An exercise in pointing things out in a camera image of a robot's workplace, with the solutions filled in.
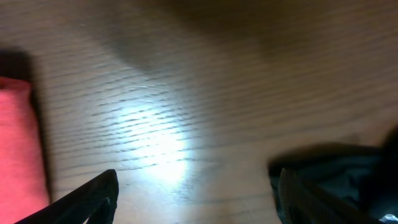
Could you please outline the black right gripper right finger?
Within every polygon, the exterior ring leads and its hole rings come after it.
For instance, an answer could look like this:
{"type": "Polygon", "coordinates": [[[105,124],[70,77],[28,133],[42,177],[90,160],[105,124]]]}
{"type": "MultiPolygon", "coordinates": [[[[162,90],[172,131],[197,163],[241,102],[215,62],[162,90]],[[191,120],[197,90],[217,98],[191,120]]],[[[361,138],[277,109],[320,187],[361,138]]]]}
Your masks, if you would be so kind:
{"type": "Polygon", "coordinates": [[[287,223],[372,224],[379,223],[313,183],[301,179],[293,170],[282,169],[278,195],[287,223]]]}

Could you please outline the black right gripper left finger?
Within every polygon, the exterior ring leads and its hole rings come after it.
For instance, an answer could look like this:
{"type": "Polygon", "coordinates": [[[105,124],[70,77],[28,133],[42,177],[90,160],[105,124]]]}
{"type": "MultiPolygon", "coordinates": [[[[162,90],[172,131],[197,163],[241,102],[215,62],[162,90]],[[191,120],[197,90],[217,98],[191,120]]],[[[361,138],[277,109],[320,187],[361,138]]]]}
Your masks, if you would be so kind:
{"type": "Polygon", "coordinates": [[[112,224],[119,195],[114,169],[108,169],[16,224],[112,224]]]}

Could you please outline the red printed t-shirt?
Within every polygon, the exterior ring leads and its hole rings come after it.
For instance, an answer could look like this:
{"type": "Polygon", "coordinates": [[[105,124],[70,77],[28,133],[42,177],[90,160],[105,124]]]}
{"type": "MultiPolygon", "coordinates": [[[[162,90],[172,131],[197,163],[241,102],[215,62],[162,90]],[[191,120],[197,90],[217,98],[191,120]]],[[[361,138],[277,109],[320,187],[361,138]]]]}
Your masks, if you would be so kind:
{"type": "Polygon", "coordinates": [[[31,85],[1,77],[1,223],[15,223],[49,204],[31,85]]]}

